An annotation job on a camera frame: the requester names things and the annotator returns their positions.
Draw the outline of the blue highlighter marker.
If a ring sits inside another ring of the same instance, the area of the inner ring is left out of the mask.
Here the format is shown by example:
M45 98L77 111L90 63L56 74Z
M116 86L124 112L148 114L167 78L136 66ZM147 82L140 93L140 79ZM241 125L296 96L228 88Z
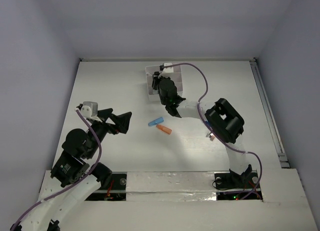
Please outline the blue highlighter marker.
M153 126L159 125L159 124L161 124L161 123L163 123L163 122L164 122L164 118L161 116L161 117L158 117L158 118L150 121L150 122L148 123L148 126L149 126L149 127L153 127Z

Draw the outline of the orange highlighter marker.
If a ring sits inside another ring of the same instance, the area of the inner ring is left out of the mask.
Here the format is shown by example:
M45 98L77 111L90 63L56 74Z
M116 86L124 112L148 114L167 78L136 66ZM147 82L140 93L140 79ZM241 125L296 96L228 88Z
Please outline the orange highlighter marker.
M171 130L170 128L168 128L168 127L166 127L166 126L163 126L163 125L161 125L161 124L157 124L156 127L157 127L159 130L161 130L162 132L164 132L164 133L166 133L166 134L168 134L168 135L170 135L170 134L172 133L172 130Z

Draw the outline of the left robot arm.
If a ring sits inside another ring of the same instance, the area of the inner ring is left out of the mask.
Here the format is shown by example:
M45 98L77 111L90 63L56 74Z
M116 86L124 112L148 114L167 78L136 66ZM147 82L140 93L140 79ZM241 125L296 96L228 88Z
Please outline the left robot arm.
M102 141L107 134L126 134L132 113L115 115L112 108L99 110L90 101L75 111L88 129L76 128L66 135L37 202L17 219L12 231L59 231L93 192L112 185L112 171L100 162Z

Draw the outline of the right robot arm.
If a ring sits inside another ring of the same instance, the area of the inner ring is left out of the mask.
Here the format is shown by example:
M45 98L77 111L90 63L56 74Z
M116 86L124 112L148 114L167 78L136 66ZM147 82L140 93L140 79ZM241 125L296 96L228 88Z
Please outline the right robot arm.
M174 81L158 71L152 75L151 86L157 90L161 104L172 117L200 119L209 132L225 145L229 159L226 180L231 189L243 189L252 166L243 146L245 122L233 106L225 98L220 98L214 104L183 98L178 95Z

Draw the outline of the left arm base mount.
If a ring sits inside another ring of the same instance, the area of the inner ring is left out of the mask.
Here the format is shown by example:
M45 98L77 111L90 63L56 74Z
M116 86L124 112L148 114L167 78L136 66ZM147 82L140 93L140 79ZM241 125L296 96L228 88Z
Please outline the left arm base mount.
M102 195L104 201L126 201L127 199L127 173L115 172L111 176L111 181L107 187L96 191Z

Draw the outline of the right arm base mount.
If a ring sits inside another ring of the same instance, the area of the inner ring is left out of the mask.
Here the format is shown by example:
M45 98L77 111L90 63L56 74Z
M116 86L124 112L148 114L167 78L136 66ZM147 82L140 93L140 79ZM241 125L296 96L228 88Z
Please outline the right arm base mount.
M218 172L214 174L212 186L216 190L218 201L238 201L253 190L257 181L258 174L256 172L251 173L247 180L240 184L232 181L229 172Z

